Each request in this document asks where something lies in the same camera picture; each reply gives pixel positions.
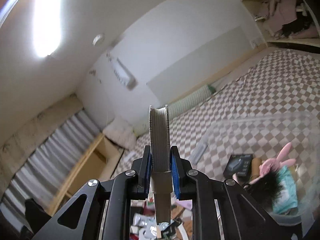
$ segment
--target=green pillow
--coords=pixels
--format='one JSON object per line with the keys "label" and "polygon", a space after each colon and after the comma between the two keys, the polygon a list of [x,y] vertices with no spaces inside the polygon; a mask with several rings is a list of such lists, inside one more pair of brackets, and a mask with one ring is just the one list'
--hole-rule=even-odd
{"label": "green pillow", "polygon": [[[204,85],[203,87],[194,91],[190,95],[187,95],[186,97],[169,104],[168,105],[169,120],[171,121],[173,118],[193,108],[194,106],[201,103],[202,101],[207,99],[209,96],[211,96],[215,92],[216,90],[214,87],[210,85]],[[149,116],[146,115],[143,119],[141,119],[139,122],[137,122],[133,126],[133,132],[137,137],[139,137],[148,131],[149,131]]]}

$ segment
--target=striped curtain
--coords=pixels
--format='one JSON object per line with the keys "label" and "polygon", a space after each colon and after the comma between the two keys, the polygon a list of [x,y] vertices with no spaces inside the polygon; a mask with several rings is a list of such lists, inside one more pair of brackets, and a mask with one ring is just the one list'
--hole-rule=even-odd
{"label": "striped curtain", "polygon": [[84,110],[68,119],[47,138],[12,178],[0,210],[20,231],[25,225],[26,199],[33,198],[44,209],[100,130]]}

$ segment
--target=smoke detector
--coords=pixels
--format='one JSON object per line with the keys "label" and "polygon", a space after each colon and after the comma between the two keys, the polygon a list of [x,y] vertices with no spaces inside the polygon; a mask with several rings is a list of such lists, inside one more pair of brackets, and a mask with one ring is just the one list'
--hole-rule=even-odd
{"label": "smoke detector", "polygon": [[103,43],[104,41],[104,33],[100,33],[97,36],[95,36],[95,38],[92,41],[92,45],[93,46],[99,46]]}

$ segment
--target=plush toy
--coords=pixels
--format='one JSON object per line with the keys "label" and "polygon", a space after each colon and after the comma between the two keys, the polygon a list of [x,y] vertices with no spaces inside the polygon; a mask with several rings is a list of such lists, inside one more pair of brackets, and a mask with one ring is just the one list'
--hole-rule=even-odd
{"label": "plush toy", "polygon": [[[271,208],[283,189],[279,183],[278,171],[283,166],[292,166],[296,159],[282,161],[289,153],[291,143],[287,143],[276,158],[267,159],[260,165],[260,176],[243,185],[244,189],[265,209]],[[238,182],[236,174],[232,178]]]}

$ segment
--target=blue fabric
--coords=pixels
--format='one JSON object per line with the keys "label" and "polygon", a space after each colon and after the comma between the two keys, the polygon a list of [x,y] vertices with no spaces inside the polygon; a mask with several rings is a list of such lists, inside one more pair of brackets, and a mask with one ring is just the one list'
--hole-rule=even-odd
{"label": "blue fabric", "polygon": [[279,171],[279,183],[283,186],[279,198],[272,204],[273,212],[282,214],[290,208],[298,206],[297,189],[291,172],[287,166],[283,166]]}
{"label": "blue fabric", "polygon": [[176,159],[174,158],[173,154],[171,153],[171,172],[172,172],[172,182],[173,182],[173,189],[176,198],[180,198],[180,182],[178,176],[178,168],[176,164]]}
{"label": "blue fabric", "polygon": [[148,155],[147,174],[145,177],[145,184],[144,184],[144,193],[146,194],[146,197],[148,197],[149,190],[150,190],[150,179],[151,179],[151,153],[149,153]]}

